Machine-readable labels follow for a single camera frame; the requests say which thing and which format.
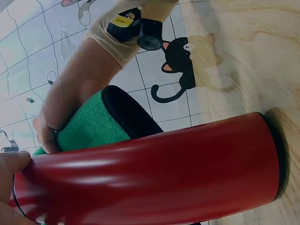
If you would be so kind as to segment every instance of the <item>red tube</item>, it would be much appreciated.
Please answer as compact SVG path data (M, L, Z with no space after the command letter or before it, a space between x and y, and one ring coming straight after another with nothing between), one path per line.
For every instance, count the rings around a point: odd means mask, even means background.
M116 144L33 157L15 198L33 221L167 225L205 221L272 202L277 149L250 113Z

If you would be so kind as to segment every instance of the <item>pink cat ear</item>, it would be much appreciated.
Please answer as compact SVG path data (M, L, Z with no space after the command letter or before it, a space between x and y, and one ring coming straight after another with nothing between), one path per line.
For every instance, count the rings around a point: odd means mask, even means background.
M38 131L38 127L39 127L39 118L35 118L32 121L33 127L35 128L36 131Z
M72 3L70 0L62 0L62 5L65 6L67 4Z
M165 64L163 65L163 71L164 71L164 72L172 72L173 69L169 66L169 64L165 63Z
M169 42L164 42L164 43L163 43L163 46L164 46L164 49L165 49L165 50L168 48L169 44L170 44Z

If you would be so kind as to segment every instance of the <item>plywood surface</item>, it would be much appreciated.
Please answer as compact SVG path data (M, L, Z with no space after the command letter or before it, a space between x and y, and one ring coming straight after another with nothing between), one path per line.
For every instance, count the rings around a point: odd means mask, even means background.
M189 42L196 45L191 53L196 84L207 87L207 121L267 112L282 128L290 154L282 198L210 225L299 225L300 1L185 2L181 8ZM203 44L209 34L214 40Z

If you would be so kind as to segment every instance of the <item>gray cat illustration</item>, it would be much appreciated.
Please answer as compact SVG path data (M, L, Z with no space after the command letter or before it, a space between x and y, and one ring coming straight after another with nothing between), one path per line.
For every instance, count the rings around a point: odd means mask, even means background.
M71 6L79 1L82 0L62 0L61 2L61 6L62 7L67 7L67 6ZM79 8L78 11L78 18L80 23L83 26L87 26L90 23L90 6L91 4L93 4L96 0L87 0L85 3L83 3L83 5Z
M14 139L9 140L8 139L8 135L6 134L6 132L4 130L0 130L0 134L4 133L6 139L9 141L10 143L10 147L4 147L1 149L1 152L19 152L19 146L18 144L15 142Z

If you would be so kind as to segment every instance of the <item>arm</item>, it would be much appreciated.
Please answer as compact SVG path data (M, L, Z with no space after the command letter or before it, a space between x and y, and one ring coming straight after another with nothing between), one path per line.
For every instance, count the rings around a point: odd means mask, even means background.
M87 39L69 61L59 80L47 95L40 113L42 145L48 153L58 152L55 130L65 127L73 114L93 94L102 90L135 56L136 38L118 43L106 32L116 14L142 6L142 17L164 21L177 0L118 0L90 28Z

